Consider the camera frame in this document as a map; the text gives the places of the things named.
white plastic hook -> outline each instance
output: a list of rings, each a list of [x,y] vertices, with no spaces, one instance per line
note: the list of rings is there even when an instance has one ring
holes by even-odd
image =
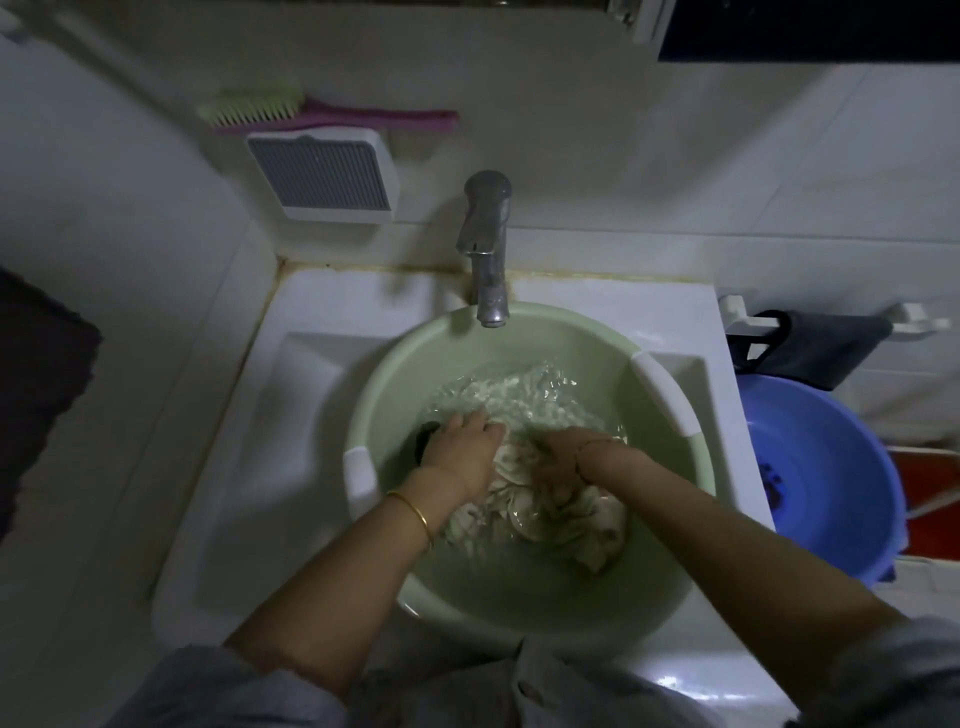
[[[950,329],[950,319],[931,319],[922,303],[896,303],[883,317],[894,325],[887,341],[919,341]]]
[[[743,296],[724,296],[718,302],[723,330],[734,336],[763,336],[780,326],[777,319],[748,316]]]

bracelet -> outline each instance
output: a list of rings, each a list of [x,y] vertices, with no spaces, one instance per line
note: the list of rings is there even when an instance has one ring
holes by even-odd
[[[400,491],[388,491],[387,495],[384,497],[390,496],[393,496],[398,500],[402,500],[410,507],[410,510],[417,514],[420,522],[423,523],[423,530],[426,531],[426,550],[429,552],[430,549],[433,548],[433,533],[430,531],[430,525],[426,522],[426,516],[423,515],[423,511],[414,505],[413,501]]]
[[[596,445],[597,443],[617,443],[618,445],[623,445],[623,440],[619,437],[598,437],[596,440],[587,440],[585,443],[581,443],[573,451],[573,471],[577,474],[577,477],[583,482],[584,485],[593,485],[589,480],[584,477],[584,474],[580,471],[580,450],[585,448],[587,445]]]

red object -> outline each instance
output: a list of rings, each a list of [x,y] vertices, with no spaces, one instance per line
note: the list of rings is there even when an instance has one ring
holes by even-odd
[[[950,455],[891,452],[900,471],[907,508],[915,508],[960,485],[960,467]],[[904,552],[928,559],[960,561],[960,502],[907,522],[910,545]]]

brush bristles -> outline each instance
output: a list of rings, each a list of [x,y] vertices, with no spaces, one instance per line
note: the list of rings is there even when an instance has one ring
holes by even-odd
[[[302,105],[301,98],[291,96],[224,98],[203,105],[198,114],[210,126],[238,127],[292,119]]]

white sink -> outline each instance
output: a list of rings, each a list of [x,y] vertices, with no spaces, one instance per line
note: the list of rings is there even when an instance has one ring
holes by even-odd
[[[450,291],[459,282],[304,269],[283,283],[157,587],[154,627],[164,642],[221,641],[349,523],[341,454],[353,403],[392,341],[458,304]],[[711,287],[542,277],[511,284],[519,300],[573,309],[654,352],[696,410],[718,496],[772,526]],[[463,657],[397,611],[372,662],[401,661],[409,671]],[[698,590],[620,662],[719,706],[789,706]]]

